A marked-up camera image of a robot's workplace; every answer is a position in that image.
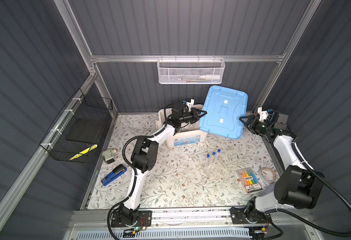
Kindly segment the white plastic storage bin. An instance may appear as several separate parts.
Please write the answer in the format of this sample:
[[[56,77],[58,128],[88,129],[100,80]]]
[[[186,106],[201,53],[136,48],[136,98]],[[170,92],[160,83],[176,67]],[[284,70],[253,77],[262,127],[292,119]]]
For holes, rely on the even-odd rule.
[[[203,105],[193,105],[193,108],[202,110]],[[166,115],[169,116],[172,113],[171,108],[166,109]],[[161,109],[158,111],[158,120],[156,120],[156,127],[159,130],[164,124],[164,111]],[[177,134],[168,138],[164,144],[167,145],[169,148],[189,145],[189,144],[196,144],[204,142],[208,133],[204,132],[199,129],[199,122],[195,124],[189,124],[184,128],[181,128]]]

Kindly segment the blue plastic bin lid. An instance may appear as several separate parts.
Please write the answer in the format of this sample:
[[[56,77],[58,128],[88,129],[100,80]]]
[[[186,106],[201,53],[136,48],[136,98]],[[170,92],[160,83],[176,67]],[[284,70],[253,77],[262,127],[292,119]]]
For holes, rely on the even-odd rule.
[[[199,120],[199,129],[213,135],[239,139],[244,128],[239,119],[246,114],[247,101],[245,92],[211,86],[202,108],[206,115]]]

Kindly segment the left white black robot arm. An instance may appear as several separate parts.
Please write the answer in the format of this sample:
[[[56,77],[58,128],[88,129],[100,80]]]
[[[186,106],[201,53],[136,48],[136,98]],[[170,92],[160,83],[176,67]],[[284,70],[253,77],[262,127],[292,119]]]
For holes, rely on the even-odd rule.
[[[164,121],[156,132],[129,139],[122,148],[122,157],[132,168],[132,178],[125,199],[117,203],[120,218],[132,226],[139,217],[141,192],[146,176],[157,162],[158,149],[167,139],[179,132],[182,125],[195,124],[207,114],[192,106],[192,102],[168,104],[163,109]]]

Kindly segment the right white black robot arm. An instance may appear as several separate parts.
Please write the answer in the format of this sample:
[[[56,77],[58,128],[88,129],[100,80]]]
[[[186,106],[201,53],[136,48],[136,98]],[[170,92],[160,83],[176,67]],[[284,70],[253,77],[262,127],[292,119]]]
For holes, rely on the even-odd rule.
[[[313,209],[322,190],[322,182],[310,173],[312,166],[297,148],[298,137],[287,118],[269,109],[239,119],[252,134],[264,137],[273,146],[283,167],[279,179],[247,203],[244,216],[249,223],[262,220],[269,210]]]

